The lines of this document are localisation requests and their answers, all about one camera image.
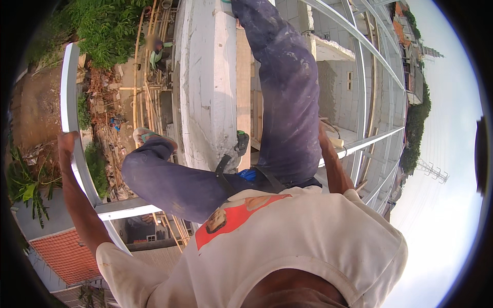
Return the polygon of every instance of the navy blue pants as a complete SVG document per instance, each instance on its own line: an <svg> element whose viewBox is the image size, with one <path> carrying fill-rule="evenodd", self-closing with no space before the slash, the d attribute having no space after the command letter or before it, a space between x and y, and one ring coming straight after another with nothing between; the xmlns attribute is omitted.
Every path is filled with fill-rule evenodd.
<svg viewBox="0 0 493 308"><path fill-rule="evenodd" d="M317 63L304 38L267 0L233 0L232 8L261 63L264 116L258 164L288 187L318 184L313 178L321 157ZM127 155L123 180L166 213L203 223L228 195L213 172L169 163L172 151L166 140L151 138ZM225 177L237 191L270 189L258 173L256 181Z"/></svg>

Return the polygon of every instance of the sky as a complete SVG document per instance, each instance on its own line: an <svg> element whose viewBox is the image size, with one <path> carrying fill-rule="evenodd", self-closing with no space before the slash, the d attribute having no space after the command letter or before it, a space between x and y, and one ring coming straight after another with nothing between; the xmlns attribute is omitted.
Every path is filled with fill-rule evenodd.
<svg viewBox="0 0 493 308"><path fill-rule="evenodd" d="M425 121L421 158L446 171L440 184L415 171L391 212L409 257L384 308L436 307L447 294L470 251L482 198L476 193L474 141L482 112L478 85L454 30L431 0L408 0L425 46L445 58L425 61L432 103Z"/></svg>

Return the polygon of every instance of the power line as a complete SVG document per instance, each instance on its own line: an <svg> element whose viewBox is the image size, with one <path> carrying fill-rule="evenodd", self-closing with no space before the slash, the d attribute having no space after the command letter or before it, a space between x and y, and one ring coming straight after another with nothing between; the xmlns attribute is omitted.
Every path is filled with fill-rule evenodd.
<svg viewBox="0 0 493 308"><path fill-rule="evenodd" d="M416 170L423 171L426 176L433 176L434 180L439 180L440 184L445 184L449 179L449 174L446 173L438 167L435 167L433 163L425 163L421 158L418 160L418 165L416 166Z"/></svg>

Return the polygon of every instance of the construction worker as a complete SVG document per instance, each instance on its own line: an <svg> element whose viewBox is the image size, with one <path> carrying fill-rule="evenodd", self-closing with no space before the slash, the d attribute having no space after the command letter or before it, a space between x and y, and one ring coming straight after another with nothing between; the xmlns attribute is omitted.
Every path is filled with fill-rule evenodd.
<svg viewBox="0 0 493 308"><path fill-rule="evenodd" d="M367 207L318 123L317 63L268 0L233 0L261 63L263 136L255 180L169 163L177 144L137 129L122 167L147 202L201 223L168 276L112 243L70 166L77 132L60 135L68 211L123 308L379 307L407 260L402 234ZM325 161L330 194L313 178Z"/></svg>
<svg viewBox="0 0 493 308"><path fill-rule="evenodd" d="M151 51L149 62L152 70L159 69L162 72L166 72L166 60L170 57L170 53L164 52L164 48L172 46L173 43L163 43L155 34L151 34L146 38L145 47Z"/></svg>

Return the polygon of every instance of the white t-shirt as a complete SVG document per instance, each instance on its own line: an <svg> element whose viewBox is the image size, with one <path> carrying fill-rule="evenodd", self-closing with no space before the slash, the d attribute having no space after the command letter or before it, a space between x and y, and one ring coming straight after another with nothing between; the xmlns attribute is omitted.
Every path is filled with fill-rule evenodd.
<svg viewBox="0 0 493 308"><path fill-rule="evenodd" d="M170 277L113 243L96 251L115 299L130 307L239 308L250 290L280 269L298 269L336 287L350 307L379 307L402 275L402 234L350 189L321 194L245 190L191 238Z"/></svg>

